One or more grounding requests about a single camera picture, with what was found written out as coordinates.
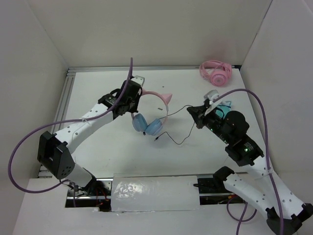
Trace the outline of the pink blue cat-ear headphones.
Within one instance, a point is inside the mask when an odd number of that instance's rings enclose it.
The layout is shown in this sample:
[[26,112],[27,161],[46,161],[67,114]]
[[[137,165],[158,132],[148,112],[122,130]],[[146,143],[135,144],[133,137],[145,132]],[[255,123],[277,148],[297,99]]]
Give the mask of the pink blue cat-ear headphones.
[[144,96],[144,113],[131,114],[133,128],[144,136],[158,136],[168,120],[169,103],[173,94],[160,94],[142,89],[141,97]]

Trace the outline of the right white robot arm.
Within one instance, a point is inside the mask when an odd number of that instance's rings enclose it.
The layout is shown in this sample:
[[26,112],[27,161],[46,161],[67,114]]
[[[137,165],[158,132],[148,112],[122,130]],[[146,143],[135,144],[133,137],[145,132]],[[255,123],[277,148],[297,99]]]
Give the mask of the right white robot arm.
[[252,205],[266,219],[269,228],[277,235],[292,235],[303,222],[313,214],[313,206],[304,203],[286,186],[282,179],[267,163],[258,144],[248,135],[249,124],[238,111],[230,111],[220,117],[205,106],[188,107],[197,128],[208,128],[226,143],[228,156],[242,167],[256,182],[254,188],[227,166],[213,175],[215,190],[226,190],[240,196]]

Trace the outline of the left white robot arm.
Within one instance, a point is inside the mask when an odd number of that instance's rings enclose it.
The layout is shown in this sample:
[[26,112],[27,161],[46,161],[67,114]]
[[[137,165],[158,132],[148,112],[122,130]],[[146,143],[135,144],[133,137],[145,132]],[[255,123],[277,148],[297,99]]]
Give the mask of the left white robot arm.
[[124,81],[119,89],[101,97],[79,122],[57,131],[44,132],[40,136],[38,161],[57,179],[67,179],[79,187],[85,195],[95,194],[101,184],[85,168],[79,166],[72,154],[95,131],[126,112],[135,113],[144,84],[143,77]]

